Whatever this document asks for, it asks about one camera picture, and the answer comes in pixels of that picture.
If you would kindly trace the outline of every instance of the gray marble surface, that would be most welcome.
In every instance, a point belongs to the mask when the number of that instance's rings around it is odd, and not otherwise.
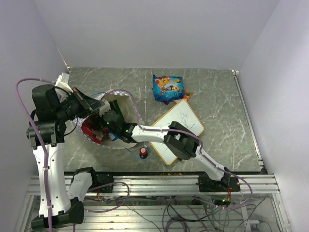
[[[239,92],[231,71],[211,69],[146,69],[146,68],[71,68],[69,85],[84,94],[123,88],[139,100],[140,115],[152,125],[174,103],[155,101],[152,74],[182,76],[184,86],[194,95],[189,104],[204,125],[201,138],[204,149],[231,171],[259,171],[256,150],[249,130]],[[151,158],[141,161],[127,150],[100,147],[75,132],[66,138],[65,171],[92,166],[96,171],[172,172],[202,171],[190,160],[176,160],[167,166],[147,144]],[[132,148],[138,153],[139,146]]]

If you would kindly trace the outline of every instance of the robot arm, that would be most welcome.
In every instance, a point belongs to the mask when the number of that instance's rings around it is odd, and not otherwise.
[[[226,171],[229,170],[217,163],[204,149],[200,152],[199,141],[190,136],[189,134],[193,133],[179,122],[173,121],[169,126],[164,127],[141,126],[140,128],[135,123],[124,122],[123,118],[113,110],[106,112],[103,118],[107,127],[116,133],[124,142],[164,143],[176,157],[181,160],[192,160],[203,168],[212,181],[227,187],[230,181],[230,175],[218,168]]]
[[[45,190],[50,191],[52,204],[52,222],[54,228],[61,228],[72,224],[81,224],[84,219],[83,200],[90,187],[101,185],[97,182],[93,168],[77,170],[68,191],[65,187],[63,153],[65,122],[75,117],[85,118],[90,115],[103,115],[106,126],[113,131],[119,139],[126,143],[159,142],[164,143],[181,160],[191,159],[200,165],[213,183],[226,188],[230,175],[219,170],[227,170],[218,164],[204,150],[200,153],[198,139],[190,136],[192,132],[178,122],[172,122],[165,127],[141,128],[134,123],[126,123],[124,119],[106,101],[90,98],[78,89],[71,89],[68,85],[61,85],[65,91],[59,91],[66,99],[60,102],[55,86],[42,85],[32,90],[32,98],[36,106],[35,122],[49,152],[48,170],[43,168],[44,152],[34,129],[30,126],[27,137],[30,140],[33,153],[39,170],[41,204],[39,216],[32,221],[33,229],[48,228],[48,207]],[[48,175],[48,184],[44,181],[44,174]]]

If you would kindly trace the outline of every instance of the blue cable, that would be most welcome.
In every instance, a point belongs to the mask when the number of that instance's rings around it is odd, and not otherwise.
[[[138,159],[140,159],[140,160],[142,160],[142,161],[147,161],[147,160],[150,159],[150,152],[149,152],[149,150],[148,150],[148,148],[147,148],[146,145],[144,145],[143,147],[146,149],[146,151],[147,151],[147,153],[148,153],[148,158],[146,158],[146,159],[142,159],[139,155],[137,155],[135,152],[131,151],[130,149],[128,149],[128,148],[126,148],[126,147],[125,147],[125,149],[126,149],[128,152],[130,152],[133,156],[135,156],[136,158],[138,158]]]
[[[92,96],[95,96],[95,95],[98,95],[98,94],[101,94],[101,93],[105,93],[106,94],[106,92],[97,92],[97,93],[91,94],[90,96],[92,97]]]

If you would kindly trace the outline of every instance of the snack bag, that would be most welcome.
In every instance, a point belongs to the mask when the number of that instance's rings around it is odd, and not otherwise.
[[[172,101],[184,97],[183,78],[180,76],[153,75],[153,92],[157,101]]]

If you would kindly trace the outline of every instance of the purple cable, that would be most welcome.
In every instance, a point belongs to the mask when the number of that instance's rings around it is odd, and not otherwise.
[[[91,209],[84,209],[84,210],[87,211],[87,212],[91,212],[91,213],[106,213],[106,212],[110,212],[110,211],[112,211],[114,209],[118,209],[120,206],[123,206],[127,202],[128,198],[129,198],[129,195],[130,195],[129,185],[127,185],[127,183],[125,183],[125,182],[117,181],[117,182],[109,183],[109,184],[106,184],[106,185],[101,185],[101,186],[89,189],[88,192],[91,192],[91,191],[96,190],[96,189],[104,188],[104,187],[107,187],[107,186],[115,185],[115,184],[123,184],[123,185],[125,185],[127,187],[127,196],[120,203],[120,205],[118,205],[118,206],[116,206],[116,207],[114,207],[112,209],[107,209],[107,210],[91,210]]]
[[[207,229],[199,231],[199,232],[205,232],[205,231],[215,231],[215,232],[218,232],[218,230],[207,230]]]
[[[192,213],[197,217],[197,219],[200,221],[200,223],[202,224],[202,226],[207,230],[207,231],[209,231],[208,229],[207,229],[207,227],[205,226],[205,224],[202,222],[202,220],[199,218],[199,216],[196,214],[196,212],[190,207],[190,206],[188,206],[187,205],[187,207],[192,211]]]
[[[168,232],[165,230],[165,226],[164,226],[164,215],[165,215],[165,211],[168,209],[168,206],[170,205],[170,203],[168,203],[163,211],[163,215],[162,215],[162,228],[164,232]]]
[[[165,226],[165,231],[166,232],[169,230],[169,227],[174,222],[178,222],[178,223],[180,223],[183,226],[183,232],[190,232],[190,228],[188,227],[187,223],[185,223],[185,221],[177,221],[177,220],[173,220],[173,219],[168,220],[168,222],[167,222],[167,224]]]
[[[18,85],[24,81],[42,81],[42,82],[47,82],[47,83],[50,83],[50,84],[53,84],[52,81],[49,81],[49,80],[44,80],[44,79],[39,79],[39,78],[25,78],[25,79],[22,79],[22,80],[19,80],[16,84],[15,84],[15,94],[17,96],[17,99],[19,101],[19,104],[20,106],[23,108],[24,112],[26,113],[26,116],[31,124],[31,126],[33,127],[39,141],[40,141],[40,144],[42,146],[42,149],[44,151],[44,168],[48,168],[48,152],[47,152],[47,149],[46,149],[46,146],[45,146],[45,143],[43,141],[43,138],[37,128],[37,126],[35,125],[34,121],[32,120],[28,110],[26,109],[26,106],[24,105],[23,103],[23,100],[21,99],[20,97],[20,94],[19,94],[19,91],[18,91]],[[46,201],[47,201],[47,206],[48,206],[48,228],[49,228],[49,232],[52,232],[53,231],[53,224],[52,224],[52,208],[51,208],[51,201],[50,201],[50,189],[49,189],[49,186],[48,186],[48,172],[47,172],[48,169],[46,169],[44,171],[44,187],[45,187],[45,193],[46,193]]]
[[[119,89],[107,91],[106,94],[105,94],[101,99],[103,99],[107,94],[112,93],[112,92],[115,92],[115,91],[123,91],[123,92],[128,93],[128,94],[131,96],[132,101],[133,101],[133,104],[135,105],[135,108],[136,108],[136,111],[137,111],[137,125],[138,125],[138,127],[139,127],[141,130],[144,130],[144,131],[159,131],[159,132],[162,132],[162,131],[172,131],[172,132],[178,132],[178,133],[183,133],[183,134],[192,136],[193,138],[197,139],[197,140],[200,142],[199,152],[200,152],[200,154],[202,155],[202,157],[204,157],[209,163],[211,163],[211,164],[212,164],[215,168],[217,168],[218,170],[220,170],[220,171],[222,171],[222,172],[224,172],[224,173],[226,173],[226,174],[232,175],[232,176],[234,176],[234,177],[236,177],[236,178],[242,180],[242,181],[248,186],[248,188],[249,188],[249,190],[250,190],[250,196],[248,197],[247,200],[245,200],[245,201],[244,201],[243,203],[241,203],[241,204],[238,204],[238,205],[235,205],[235,206],[232,206],[232,207],[221,207],[221,206],[217,206],[217,205],[215,205],[214,203],[207,202],[207,201],[203,201],[203,200],[201,200],[201,199],[199,199],[199,198],[195,198],[196,200],[199,200],[199,201],[201,201],[201,202],[204,202],[204,203],[213,205],[213,206],[215,206],[215,207],[217,207],[217,208],[219,208],[219,209],[239,209],[239,208],[241,208],[242,206],[246,205],[247,203],[249,203],[249,202],[251,201],[251,198],[252,198],[252,196],[253,196],[253,190],[252,190],[251,186],[249,185],[249,183],[248,183],[244,178],[242,178],[242,177],[240,177],[240,176],[238,176],[238,175],[236,175],[236,174],[233,174],[233,173],[231,173],[231,172],[228,172],[228,171],[226,171],[226,170],[224,170],[224,169],[222,169],[222,168],[216,167],[217,165],[216,165],[214,162],[212,162],[207,156],[205,156],[205,155],[202,154],[202,149],[203,149],[204,143],[203,143],[203,141],[202,141],[198,136],[196,136],[195,134],[192,134],[192,133],[183,131],[183,130],[176,130],[176,129],[162,129],[162,130],[160,130],[160,129],[146,129],[146,128],[143,128],[142,125],[140,124],[139,108],[138,108],[136,99],[135,99],[135,97],[133,96],[132,93],[130,93],[129,91],[127,91],[127,90],[125,90],[125,89],[119,88]]]

